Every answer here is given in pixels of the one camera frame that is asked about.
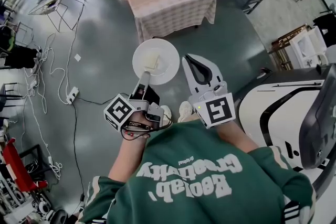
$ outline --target striped sleeve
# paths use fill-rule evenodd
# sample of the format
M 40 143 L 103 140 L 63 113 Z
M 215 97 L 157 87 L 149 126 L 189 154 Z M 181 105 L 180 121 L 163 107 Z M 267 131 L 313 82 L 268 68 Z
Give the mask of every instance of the striped sleeve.
M 124 185 L 105 176 L 96 176 L 89 184 L 84 210 L 76 224 L 106 223 L 107 214 L 114 204 L 117 191 Z
M 249 155 L 281 188 L 285 201 L 285 223 L 309 223 L 315 210 L 316 194 L 308 177 L 295 172 L 276 146 L 260 147 Z

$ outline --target forearm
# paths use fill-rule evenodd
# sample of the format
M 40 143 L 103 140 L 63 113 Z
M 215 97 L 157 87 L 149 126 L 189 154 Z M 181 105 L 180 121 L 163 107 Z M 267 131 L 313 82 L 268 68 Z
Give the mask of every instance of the forearm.
M 246 153 L 258 148 L 258 145 L 234 121 L 219 125 L 216 129 L 222 140 Z
M 139 167 L 145 145 L 146 139 L 142 137 L 133 141 L 123 140 L 109 178 L 126 182 Z

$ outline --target power strip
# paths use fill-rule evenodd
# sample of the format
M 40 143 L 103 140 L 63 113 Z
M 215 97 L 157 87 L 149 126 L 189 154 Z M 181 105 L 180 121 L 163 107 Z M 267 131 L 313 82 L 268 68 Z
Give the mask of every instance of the power strip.
M 78 88 L 77 87 L 73 87 L 73 89 L 71 90 L 71 92 L 67 96 L 67 102 L 68 102 L 68 104 L 72 104 L 74 102 L 74 100 L 77 97 L 78 93 L 79 93 Z

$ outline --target green sweatshirt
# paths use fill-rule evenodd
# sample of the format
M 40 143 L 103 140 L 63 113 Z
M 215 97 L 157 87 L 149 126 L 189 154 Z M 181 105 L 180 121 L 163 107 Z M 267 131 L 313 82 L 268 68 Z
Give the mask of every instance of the green sweatshirt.
M 314 203 L 277 147 L 246 154 L 193 121 L 152 135 L 127 183 L 95 177 L 78 222 L 308 223 Z

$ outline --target round plate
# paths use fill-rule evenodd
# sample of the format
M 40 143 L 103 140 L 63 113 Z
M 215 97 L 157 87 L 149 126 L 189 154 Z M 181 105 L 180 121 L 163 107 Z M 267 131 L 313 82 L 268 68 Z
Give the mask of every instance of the round plate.
M 146 61 L 152 55 L 159 55 L 155 69 L 146 67 Z M 133 55 L 133 69 L 138 78 L 145 71 L 151 74 L 151 85 L 161 85 L 170 81 L 180 67 L 180 56 L 170 42 L 154 38 L 140 44 Z

